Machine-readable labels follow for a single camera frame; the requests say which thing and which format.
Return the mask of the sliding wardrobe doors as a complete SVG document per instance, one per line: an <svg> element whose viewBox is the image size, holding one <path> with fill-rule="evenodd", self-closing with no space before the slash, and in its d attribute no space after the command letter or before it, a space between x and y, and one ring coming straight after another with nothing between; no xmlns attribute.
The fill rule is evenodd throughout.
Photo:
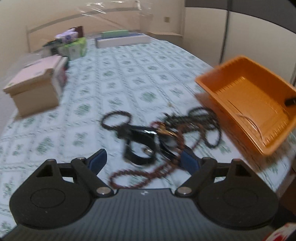
<svg viewBox="0 0 296 241"><path fill-rule="evenodd" d="M185 1L184 48L211 66L244 55L295 84L295 1Z"/></svg>

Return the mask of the beige cardboard box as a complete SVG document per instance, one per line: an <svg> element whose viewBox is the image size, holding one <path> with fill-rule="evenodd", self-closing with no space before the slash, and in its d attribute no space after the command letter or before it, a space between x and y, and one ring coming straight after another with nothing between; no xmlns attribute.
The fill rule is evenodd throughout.
<svg viewBox="0 0 296 241"><path fill-rule="evenodd" d="M67 83L69 59L53 55L25 65L3 88L18 114L29 116L57 107Z"/></svg>

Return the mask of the long white box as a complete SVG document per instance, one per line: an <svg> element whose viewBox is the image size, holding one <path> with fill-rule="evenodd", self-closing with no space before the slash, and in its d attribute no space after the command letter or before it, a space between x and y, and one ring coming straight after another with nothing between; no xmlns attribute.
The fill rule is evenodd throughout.
<svg viewBox="0 0 296 241"><path fill-rule="evenodd" d="M96 38L95 46L96 48L109 48L117 46L126 46L134 44L147 44L151 42L151 37L145 34L134 34L126 37L117 38Z"/></svg>

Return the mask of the wooden bed headboard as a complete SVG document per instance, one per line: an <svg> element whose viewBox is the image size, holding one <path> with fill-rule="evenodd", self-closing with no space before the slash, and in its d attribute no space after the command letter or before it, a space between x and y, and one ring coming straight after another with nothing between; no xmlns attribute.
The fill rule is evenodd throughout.
<svg viewBox="0 0 296 241"><path fill-rule="evenodd" d="M86 36L112 30L144 33L151 16L150 7L141 1L70 1L68 6L57 1L51 3L29 17L26 25L29 52L40 50L55 35L78 26L82 26Z"/></svg>

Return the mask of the dark brown box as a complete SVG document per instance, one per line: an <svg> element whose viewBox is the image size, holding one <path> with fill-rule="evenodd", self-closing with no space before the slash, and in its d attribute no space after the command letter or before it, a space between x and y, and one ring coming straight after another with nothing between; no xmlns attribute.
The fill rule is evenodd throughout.
<svg viewBox="0 0 296 241"><path fill-rule="evenodd" d="M83 26L75 27L75 32L78 33L78 38L84 37Z"/></svg>

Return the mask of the floral patterned bed sheet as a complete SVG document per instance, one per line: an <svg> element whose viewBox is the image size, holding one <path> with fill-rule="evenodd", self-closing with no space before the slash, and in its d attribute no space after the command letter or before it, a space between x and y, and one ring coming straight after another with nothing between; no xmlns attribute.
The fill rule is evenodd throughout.
<svg viewBox="0 0 296 241"><path fill-rule="evenodd" d="M194 78L209 66L166 41L98 49L70 63L61 104L22 118L1 136L2 240L263 240L278 212L274 189L234 152L213 111L196 102ZM169 160L137 166L123 156L124 125L177 134ZM191 175L181 152L217 167L194 197L176 189ZM114 195L93 196L71 161L99 149L97 177Z"/></svg>

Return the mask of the beige nightstand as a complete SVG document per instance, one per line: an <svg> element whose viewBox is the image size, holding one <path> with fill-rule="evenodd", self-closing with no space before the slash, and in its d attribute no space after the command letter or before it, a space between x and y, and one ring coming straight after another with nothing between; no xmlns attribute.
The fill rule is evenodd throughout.
<svg viewBox="0 0 296 241"><path fill-rule="evenodd" d="M155 39L168 41L179 47L183 44L183 36L174 32L147 32L147 34Z"/></svg>

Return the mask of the orange plastic tray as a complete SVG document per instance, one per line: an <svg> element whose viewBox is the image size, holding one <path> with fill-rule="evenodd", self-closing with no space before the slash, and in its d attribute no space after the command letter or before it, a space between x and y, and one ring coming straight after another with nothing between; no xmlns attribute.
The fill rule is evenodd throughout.
<svg viewBox="0 0 296 241"><path fill-rule="evenodd" d="M249 152L270 156L295 128L295 87L264 66L237 56L196 77L221 125Z"/></svg>

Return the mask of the green tissue box pack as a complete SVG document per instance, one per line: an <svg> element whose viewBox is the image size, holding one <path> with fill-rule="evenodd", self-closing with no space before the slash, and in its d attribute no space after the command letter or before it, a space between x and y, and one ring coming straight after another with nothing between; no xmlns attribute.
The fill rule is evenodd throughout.
<svg viewBox="0 0 296 241"><path fill-rule="evenodd" d="M85 37L78 38L72 43L63 44L58 47L59 55L67 57L70 61L84 57L87 52L87 41Z"/></svg>

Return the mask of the purple tissue pack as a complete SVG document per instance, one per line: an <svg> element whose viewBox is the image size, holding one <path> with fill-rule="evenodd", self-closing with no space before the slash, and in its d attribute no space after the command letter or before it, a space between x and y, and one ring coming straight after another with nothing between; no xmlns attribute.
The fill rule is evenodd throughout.
<svg viewBox="0 0 296 241"><path fill-rule="evenodd" d="M78 35L79 33L75 30L75 28L71 28L61 34L56 35L55 39L61 41L62 43L68 44L75 41L78 38Z"/></svg>

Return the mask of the green flat box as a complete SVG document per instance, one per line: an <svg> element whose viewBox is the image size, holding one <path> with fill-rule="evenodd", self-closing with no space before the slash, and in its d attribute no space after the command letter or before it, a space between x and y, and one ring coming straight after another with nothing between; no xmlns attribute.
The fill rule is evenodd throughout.
<svg viewBox="0 0 296 241"><path fill-rule="evenodd" d="M130 34L128 30L113 30L101 33L102 39L126 37Z"/></svg>

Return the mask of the black wrist watch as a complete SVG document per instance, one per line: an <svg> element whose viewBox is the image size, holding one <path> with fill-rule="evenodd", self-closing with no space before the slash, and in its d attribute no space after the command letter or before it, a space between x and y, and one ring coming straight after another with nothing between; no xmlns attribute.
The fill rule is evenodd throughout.
<svg viewBox="0 0 296 241"><path fill-rule="evenodd" d="M164 126L151 128L124 125L117 130L117 137L125 140L123 156L134 165L151 165L155 163L158 154L169 160L177 157L174 152L177 134Z"/></svg>

